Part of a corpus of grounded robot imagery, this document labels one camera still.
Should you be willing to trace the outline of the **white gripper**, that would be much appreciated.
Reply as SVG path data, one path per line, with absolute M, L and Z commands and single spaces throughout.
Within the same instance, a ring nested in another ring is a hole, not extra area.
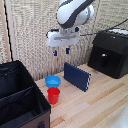
M 58 47 L 73 45 L 79 42 L 79 33 L 71 32 L 69 29 L 52 29 L 47 33 L 48 47 Z M 66 54 L 70 53 L 70 46 L 66 46 Z M 57 56 L 57 50 L 54 48 L 53 55 Z

